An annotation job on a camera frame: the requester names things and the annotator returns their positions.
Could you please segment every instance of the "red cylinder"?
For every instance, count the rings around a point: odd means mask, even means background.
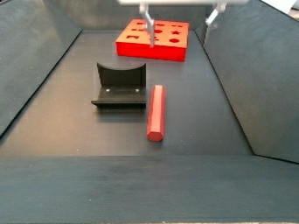
[[[153,142],[158,142],[164,138],[164,101],[165,89],[162,86],[154,85],[146,120],[146,138]]]

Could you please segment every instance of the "bin floor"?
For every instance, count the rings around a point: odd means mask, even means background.
[[[0,143],[1,157],[252,155],[193,32],[184,62],[118,57],[118,31],[82,32]],[[98,110],[96,63],[146,64],[146,100],[165,86],[164,140],[145,138],[145,110]]]
[[[297,165],[251,156],[194,34],[182,63],[117,57],[117,34],[78,36],[1,139],[0,223],[297,222]],[[96,62],[165,86],[160,143],[148,109],[90,104]]]

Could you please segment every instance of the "red object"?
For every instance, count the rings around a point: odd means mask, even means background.
[[[116,39],[120,56],[184,61],[189,24],[154,20],[154,43],[144,30],[145,21],[133,19]]]
[[[153,86],[146,121],[146,138],[154,142],[161,141],[164,138],[164,99],[164,87],[158,85]]]

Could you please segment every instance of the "gray wall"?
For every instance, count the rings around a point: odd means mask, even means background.
[[[299,162],[299,23],[257,0],[216,23],[204,47],[253,152]]]
[[[122,30],[132,18],[140,18],[137,6],[120,6],[117,0],[53,0],[84,30]],[[190,23],[204,21],[205,6],[150,6],[153,19]]]
[[[78,33],[49,0],[0,4],[0,135]]]

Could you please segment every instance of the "red block with holes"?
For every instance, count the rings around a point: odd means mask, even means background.
[[[184,61],[189,24],[154,20],[154,43],[144,30],[145,21],[133,19],[116,39],[120,56]]]

